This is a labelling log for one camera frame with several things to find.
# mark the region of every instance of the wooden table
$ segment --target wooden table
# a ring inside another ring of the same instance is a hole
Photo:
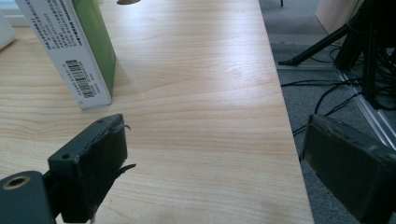
[[[259,2],[99,4],[118,55],[110,106],[81,111],[29,28],[0,51],[0,178],[46,172],[122,113],[137,166],[95,223],[312,223]]]

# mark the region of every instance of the floor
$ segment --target floor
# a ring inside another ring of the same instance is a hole
[[[259,0],[271,43],[312,45],[327,35],[315,12],[319,0]]]

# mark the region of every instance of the black cable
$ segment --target black cable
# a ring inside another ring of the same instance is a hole
[[[317,114],[317,113],[318,113],[320,104],[322,103],[322,101],[324,100],[324,98],[325,98],[328,94],[330,94],[332,91],[335,91],[337,88],[339,88],[339,87],[341,87],[341,86],[344,86],[344,85],[348,85],[348,86],[354,85],[354,84],[356,84],[355,82],[358,81],[358,80],[361,80],[361,78],[353,78],[353,79],[349,79],[349,80],[346,80],[346,81],[342,81],[342,82],[338,83],[337,85],[331,87],[331,88],[330,88],[328,91],[326,91],[325,93],[323,93],[323,94],[320,96],[320,99],[318,100],[317,105],[315,106],[315,112],[314,112],[314,114]]]
[[[324,114],[324,116],[329,117],[331,114],[339,111],[340,109],[344,108],[347,106],[347,104],[349,104],[349,102],[357,97],[361,95],[361,92],[356,92],[355,94],[353,94],[352,96],[350,96],[349,98],[347,98],[345,101],[343,101],[341,104],[336,105],[333,109],[331,109],[329,112],[327,112],[326,114]],[[303,131],[305,131],[306,125],[301,126],[300,128],[294,130],[293,133],[293,137],[296,136],[299,133],[302,133]]]
[[[318,83],[310,83],[310,82],[332,82],[330,84],[318,84]],[[340,81],[337,80],[313,80],[313,79],[309,79],[309,80],[301,80],[301,81],[294,81],[294,82],[290,82],[290,83],[286,83],[286,84],[282,84],[280,85],[280,87],[289,87],[289,86],[333,86],[337,83],[339,83]]]
[[[329,61],[322,61],[322,60],[316,59],[316,58],[314,58],[314,57],[309,57],[309,58],[312,59],[312,60],[314,60],[314,61],[317,62],[317,63],[333,63],[333,61],[332,61],[332,62],[329,62]]]

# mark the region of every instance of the metal stand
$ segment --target metal stand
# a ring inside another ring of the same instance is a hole
[[[378,46],[376,31],[378,26],[377,19],[383,5],[384,1],[381,0],[364,1],[358,13],[341,28],[291,60],[279,62],[278,64],[297,65],[346,35],[346,40],[335,59],[335,68],[338,70],[350,70],[361,53],[364,52],[363,96],[376,108],[375,64],[376,47]]]

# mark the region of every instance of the wire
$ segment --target wire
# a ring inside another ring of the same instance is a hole
[[[329,61],[322,61],[322,60],[319,60],[319,59],[316,59],[316,58],[314,58],[314,57],[309,57],[310,59],[312,59],[312,60],[314,60],[315,62],[318,62],[318,63],[333,63],[334,61],[331,61],[331,62],[329,62]]]
[[[318,84],[318,82],[332,82],[332,83],[330,83],[330,84]],[[309,79],[309,80],[294,81],[294,82],[282,84],[280,86],[282,88],[283,87],[289,87],[289,86],[332,86],[332,85],[335,85],[335,84],[337,84],[339,82],[340,81],[337,81],[337,80],[313,80],[313,79]]]
[[[333,109],[331,109],[329,112],[324,114],[324,116],[329,117],[331,114],[333,114],[333,113],[339,111],[340,109],[346,107],[353,98],[355,98],[355,97],[357,97],[359,95],[361,95],[361,92],[356,92],[355,94],[353,94],[352,96],[347,98],[345,101],[343,101],[341,104],[336,105]],[[302,133],[303,131],[305,131],[305,129],[306,129],[306,125],[303,125],[300,128],[294,130],[292,132],[293,136],[296,136],[297,134]]]

